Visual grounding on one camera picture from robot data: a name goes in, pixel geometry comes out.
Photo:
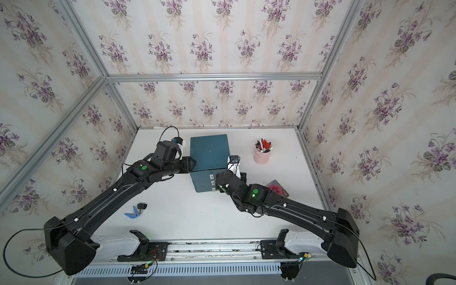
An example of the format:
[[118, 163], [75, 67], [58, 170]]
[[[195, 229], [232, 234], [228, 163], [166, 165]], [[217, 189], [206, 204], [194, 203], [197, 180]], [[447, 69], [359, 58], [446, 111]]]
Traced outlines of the red and black pens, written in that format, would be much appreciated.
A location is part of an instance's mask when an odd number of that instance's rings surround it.
[[269, 153], [272, 150], [273, 145], [271, 141], [262, 138], [256, 141], [255, 148], [260, 153]]

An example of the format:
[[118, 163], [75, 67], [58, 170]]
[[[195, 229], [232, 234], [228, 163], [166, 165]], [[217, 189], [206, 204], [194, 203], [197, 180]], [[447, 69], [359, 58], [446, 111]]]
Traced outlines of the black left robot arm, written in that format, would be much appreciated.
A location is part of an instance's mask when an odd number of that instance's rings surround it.
[[190, 173], [195, 160], [182, 155], [184, 140], [160, 141], [154, 153], [133, 163], [107, 190], [84, 207], [44, 224], [49, 255], [68, 276], [75, 275], [97, 259], [116, 256], [148, 257], [149, 239], [138, 230], [114, 237], [94, 237], [95, 231], [119, 208], [151, 185]]

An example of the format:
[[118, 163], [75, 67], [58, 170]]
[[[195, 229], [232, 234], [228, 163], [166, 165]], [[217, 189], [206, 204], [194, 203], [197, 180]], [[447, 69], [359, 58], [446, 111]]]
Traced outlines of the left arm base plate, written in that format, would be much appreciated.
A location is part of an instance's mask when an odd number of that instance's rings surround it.
[[166, 259], [168, 242], [149, 242], [141, 244], [132, 255], [120, 255], [117, 262], [136, 262], [136, 261], [164, 261]]

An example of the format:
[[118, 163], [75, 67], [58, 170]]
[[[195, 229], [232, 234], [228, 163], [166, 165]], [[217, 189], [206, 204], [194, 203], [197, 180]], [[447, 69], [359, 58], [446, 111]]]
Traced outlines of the teal three-drawer cabinet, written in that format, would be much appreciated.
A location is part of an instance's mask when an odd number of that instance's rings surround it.
[[226, 134], [192, 137], [190, 157], [196, 161], [190, 173], [197, 193], [216, 191], [216, 175], [229, 162], [230, 150]]

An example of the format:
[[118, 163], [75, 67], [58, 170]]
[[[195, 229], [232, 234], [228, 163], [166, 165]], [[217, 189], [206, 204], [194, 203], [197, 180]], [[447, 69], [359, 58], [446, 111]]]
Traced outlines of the pink flower seed bag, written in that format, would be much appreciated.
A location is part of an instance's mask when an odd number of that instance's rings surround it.
[[281, 184], [277, 180], [273, 180], [270, 183], [268, 183], [267, 187], [273, 192], [281, 195], [282, 197], [289, 197], [289, 193], [281, 186]]

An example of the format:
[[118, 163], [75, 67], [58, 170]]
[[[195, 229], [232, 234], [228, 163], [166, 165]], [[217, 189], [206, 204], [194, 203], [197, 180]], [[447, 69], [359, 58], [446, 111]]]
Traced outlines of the aluminium front rail frame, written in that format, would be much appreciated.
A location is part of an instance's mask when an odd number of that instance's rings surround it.
[[234, 276], [281, 274], [291, 281], [306, 262], [330, 261], [319, 240], [306, 235], [303, 250], [289, 257], [281, 256], [273, 240], [192, 240], [151, 242], [149, 252], [138, 259], [111, 257], [93, 261], [69, 277], [147, 277]]

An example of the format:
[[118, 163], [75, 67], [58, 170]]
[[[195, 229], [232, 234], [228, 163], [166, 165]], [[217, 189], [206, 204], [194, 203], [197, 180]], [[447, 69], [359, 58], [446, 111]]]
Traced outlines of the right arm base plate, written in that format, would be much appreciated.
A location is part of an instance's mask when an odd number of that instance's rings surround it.
[[259, 251], [263, 260], [298, 260], [300, 258], [305, 259], [311, 256], [308, 252], [295, 254], [281, 243], [278, 243], [276, 240], [260, 241]]

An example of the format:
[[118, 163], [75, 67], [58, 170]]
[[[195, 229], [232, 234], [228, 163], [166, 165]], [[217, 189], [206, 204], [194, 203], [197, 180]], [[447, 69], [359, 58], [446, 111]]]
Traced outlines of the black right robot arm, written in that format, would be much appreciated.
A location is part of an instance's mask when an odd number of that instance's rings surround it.
[[357, 266], [360, 231], [349, 211], [332, 212], [298, 203], [266, 186], [248, 185], [231, 171], [218, 173], [216, 185], [239, 211], [275, 217], [308, 230], [323, 240], [321, 247], [331, 260], [348, 268]]

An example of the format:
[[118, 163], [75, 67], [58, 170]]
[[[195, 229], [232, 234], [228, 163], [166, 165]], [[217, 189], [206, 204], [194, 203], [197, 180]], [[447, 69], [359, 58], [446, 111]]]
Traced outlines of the blue keychain with key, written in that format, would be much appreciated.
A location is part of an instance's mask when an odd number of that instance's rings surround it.
[[143, 214], [147, 206], [148, 205], [146, 203], [138, 203], [136, 206], [133, 206], [132, 213], [125, 213], [124, 215], [127, 216], [129, 219], [136, 219]]

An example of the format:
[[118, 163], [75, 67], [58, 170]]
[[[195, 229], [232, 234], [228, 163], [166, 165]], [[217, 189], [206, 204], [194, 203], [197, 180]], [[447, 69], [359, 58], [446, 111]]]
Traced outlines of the pink pen cup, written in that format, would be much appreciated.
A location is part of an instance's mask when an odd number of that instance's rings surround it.
[[259, 165], [265, 165], [269, 161], [270, 152], [262, 152], [261, 150], [256, 148], [254, 151], [253, 158], [255, 163]]

